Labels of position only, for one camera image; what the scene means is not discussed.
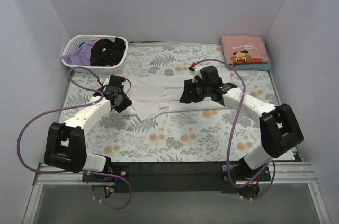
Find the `white t shirt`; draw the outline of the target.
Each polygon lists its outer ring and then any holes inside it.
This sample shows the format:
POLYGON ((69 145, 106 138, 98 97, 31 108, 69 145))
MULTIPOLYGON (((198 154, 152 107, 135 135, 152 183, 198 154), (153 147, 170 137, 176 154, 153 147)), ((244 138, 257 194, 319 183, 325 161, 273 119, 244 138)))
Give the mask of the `white t shirt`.
POLYGON ((132 106, 122 111, 122 115, 135 115, 143 122, 162 113, 184 111, 218 110, 225 107, 206 98, 198 103, 180 103, 179 99, 184 90, 184 81, 191 79, 188 76, 130 76, 127 85, 127 96, 132 101, 132 106))

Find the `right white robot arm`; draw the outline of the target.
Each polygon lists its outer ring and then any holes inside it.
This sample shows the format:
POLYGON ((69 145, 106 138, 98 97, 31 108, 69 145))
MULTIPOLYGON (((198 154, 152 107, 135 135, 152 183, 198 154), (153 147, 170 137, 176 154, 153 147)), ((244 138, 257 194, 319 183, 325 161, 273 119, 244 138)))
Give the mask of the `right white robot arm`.
POLYGON ((220 105, 236 110, 258 122, 261 143, 242 157, 234 167, 226 167, 227 179, 252 180, 259 171, 275 158, 302 143, 304 136, 291 106, 263 102, 230 82, 223 82, 215 66, 189 68, 193 78, 185 80, 181 103, 198 103, 209 97, 220 105))

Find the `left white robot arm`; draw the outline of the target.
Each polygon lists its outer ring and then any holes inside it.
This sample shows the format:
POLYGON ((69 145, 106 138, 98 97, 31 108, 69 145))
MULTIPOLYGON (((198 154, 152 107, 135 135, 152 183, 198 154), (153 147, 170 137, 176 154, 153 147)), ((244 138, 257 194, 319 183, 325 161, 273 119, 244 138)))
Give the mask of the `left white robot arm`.
POLYGON ((44 163, 73 173, 94 171, 102 182, 113 174, 109 166, 111 159, 90 153, 86 148, 85 136, 105 115, 118 113, 132 105, 124 90, 126 78, 111 75, 91 98, 91 105, 81 109, 62 123, 53 123, 48 130, 44 163))

